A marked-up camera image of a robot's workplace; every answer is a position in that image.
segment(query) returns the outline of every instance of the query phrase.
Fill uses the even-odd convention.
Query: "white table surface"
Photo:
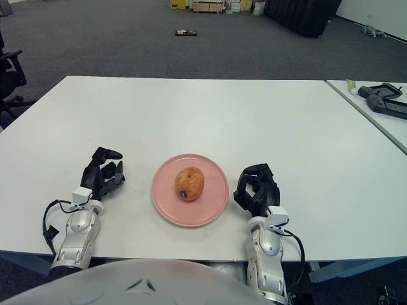
[[[364,97],[349,93],[346,81],[328,81],[328,83],[407,154],[407,120],[372,111]],[[356,87],[359,89],[361,86],[372,87],[382,83],[384,82],[356,81]],[[402,87],[403,95],[394,100],[407,104],[407,84],[390,83],[396,88]]]
[[[49,254],[44,209],[69,200],[94,150],[124,155],[125,185],[105,198],[95,256],[246,260],[249,214],[233,200],[241,171],[270,165],[306,260],[407,255],[407,157],[323,81],[68,76],[0,133],[0,249]],[[224,212],[179,227],[150,187],[167,159],[197,153],[224,170]],[[67,215],[47,218],[61,233]],[[284,238],[284,260],[298,261]]]

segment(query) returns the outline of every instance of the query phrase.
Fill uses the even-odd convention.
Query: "game controller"
[[[383,110],[386,110],[383,98],[376,94],[369,95],[366,101],[368,102],[369,108],[375,112],[382,112]]]
[[[361,96],[361,97],[364,97],[364,98],[368,98],[368,96],[370,96],[370,95],[377,95],[377,92],[378,90],[374,90],[374,89],[372,89],[372,88],[370,88],[370,87],[366,87],[366,86],[361,86],[360,88],[359,88],[359,90],[357,91],[357,93]]]

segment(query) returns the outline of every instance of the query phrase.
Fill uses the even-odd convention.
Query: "yellow box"
[[[185,0],[170,0],[170,7],[173,10],[185,10]]]
[[[250,11],[252,2],[252,0],[240,0],[240,11]]]

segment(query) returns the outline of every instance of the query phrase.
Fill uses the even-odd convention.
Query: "black office chair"
[[[13,53],[3,53],[4,41],[0,32],[0,114],[6,111],[13,119],[17,119],[17,115],[11,111],[10,108],[30,106],[36,101],[23,102],[23,97],[16,95],[15,97],[5,101],[4,98],[11,95],[16,87],[23,86],[27,83],[23,69],[18,62],[18,54],[22,50]],[[9,59],[14,65],[15,71],[9,71],[13,66],[10,64]]]

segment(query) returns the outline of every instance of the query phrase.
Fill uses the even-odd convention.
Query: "black cabinet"
[[[304,36],[322,35],[341,0],[267,0],[265,15]]]

